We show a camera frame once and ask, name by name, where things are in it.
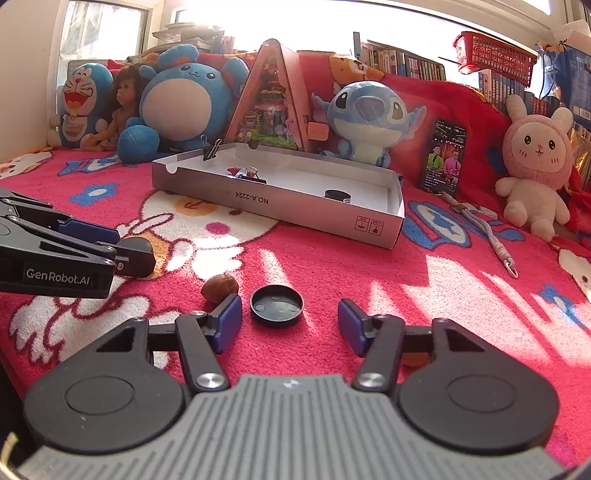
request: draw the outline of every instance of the miniature house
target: miniature house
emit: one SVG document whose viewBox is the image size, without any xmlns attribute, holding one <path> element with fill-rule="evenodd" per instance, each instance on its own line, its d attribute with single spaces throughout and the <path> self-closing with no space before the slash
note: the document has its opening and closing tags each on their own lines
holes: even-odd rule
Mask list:
<svg viewBox="0 0 591 480">
<path fill-rule="evenodd" d="M 311 152 L 309 117 L 300 58 L 272 38 L 263 43 L 256 56 L 225 143 L 253 141 Z"/>
</svg>

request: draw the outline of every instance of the blue claw pad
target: blue claw pad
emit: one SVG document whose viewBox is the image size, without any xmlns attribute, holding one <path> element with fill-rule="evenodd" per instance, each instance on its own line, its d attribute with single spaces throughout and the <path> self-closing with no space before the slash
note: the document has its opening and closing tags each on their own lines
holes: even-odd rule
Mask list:
<svg viewBox="0 0 591 480">
<path fill-rule="evenodd" d="M 210 340 L 213 353 L 224 353 L 242 325 L 242 299 L 237 295 L 218 317 L 217 331 Z"/>
<path fill-rule="evenodd" d="M 81 220 L 68 220 L 67 222 L 61 223 L 57 230 L 64 235 L 73 236 L 91 244 L 94 242 L 104 242 L 116 245 L 121 240 L 117 230 Z"/>
<path fill-rule="evenodd" d="M 365 356 L 371 345 L 370 339 L 363 334 L 361 319 L 341 300 L 337 311 L 339 330 L 345 337 L 355 355 Z"/>
</svg>

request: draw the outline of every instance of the white box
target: white box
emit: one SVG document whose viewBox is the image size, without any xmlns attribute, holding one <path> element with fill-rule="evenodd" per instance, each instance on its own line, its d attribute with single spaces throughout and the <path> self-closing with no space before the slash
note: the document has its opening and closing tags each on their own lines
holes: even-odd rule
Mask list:
<svg viewBox="0 0 591 480">
<path fill-rule="evenodd" d="M 267 184 L 237 179 L 229 168 L 255 167 Z M 404 221 L 399 175 L 385 168 L 281 148 L 231 143 L 152 162 L 156 189 L 256 213 L 392 249 Z M 350 203 L 324 197 L 351 195 Z"/>
</svg>

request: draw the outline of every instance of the gray gripper housing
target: gray gripper housing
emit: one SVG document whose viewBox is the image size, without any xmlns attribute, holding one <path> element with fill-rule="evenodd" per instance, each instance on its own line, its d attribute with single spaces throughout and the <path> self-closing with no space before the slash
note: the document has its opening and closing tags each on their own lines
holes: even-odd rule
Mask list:
<svg viewBox="0 0 591 480">
<path fill-rule="evenodd" d="M 202 393 L 159 438 L 80 456 L 42 447 L 29 480 L 549 480 L 563 468 L 541 447 L 478 457 L 446 450 L 409 427 L 391 400 L 340 375 L 244 375 Z"/>
</svg>

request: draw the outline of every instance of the red blanket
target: red blanket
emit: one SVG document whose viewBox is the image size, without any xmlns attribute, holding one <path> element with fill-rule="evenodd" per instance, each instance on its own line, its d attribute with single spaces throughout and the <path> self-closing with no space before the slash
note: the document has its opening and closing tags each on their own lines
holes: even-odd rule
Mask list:
<svg viewBox="0 0 591 480">
<path fill-rule="evenodd" d="M 306 74 L 309 92 L 328 98 L 326 84 L 333 78 L 327 57 L 302 57 L 306 72 L 316 72 Z M 426 105 L 429 125 L 392 152 L 393 167 L 407 179 L 407 219 L 393 251 L 156 192 L 149 165 L 123 167 L 115 155 L 97 159 L 55 151 L 38 168 L 0 180 L 4 188 L 78 218 L 117 227 L 122 236 L 145 236 L 158 259 L 147 280 L 116 278 L 107 300 L 1 294 L 1 361 L 21 394 L 57 362 L 129 317 L 165 323 L 180 312 L 209 309 L 199 289 L 211 275 L 227 271 L 244 300 L 263 284 L 278 282 L 296 288 L 306 304 L 303 321 L 284 331 L 252 323 L 245 306 L 242 329 L 220 358 L 233 382 L 243 373 L 341 372 L 350 379 L 361 360 L 337 328 L 343 297 L 370 314 L 397 314 L 411 325 L 449 317 L 553 383 L 561 410 L 548 450 L 558 460 L 568 466 L 591 455 L 591 416 L 585 414 L 591 410 L 591 295 L 583 293 L 591 265 L 581 258 L 589 251 L 565 241 L 576 255 L 561 253 L 561 267 L 556 248 L 493 218 L 490 210 L 501 205 L 492 186 L 502 171 L 504 116 L 463 86 L 397 77 L 384 82 L 407 106 Z M 490 209 L 477 214 L 512 254 L 517 280 L 478 231 L 440 199 L 413 187 L 422 174 L 430 124 L 439 117 L 468 130 L 458 198 L 475 211 Z M 33 163 L 29 158 L 27 170 Z M 159 353 L 155 363 L 181 378 L 176 355 Z"/>
</svg>

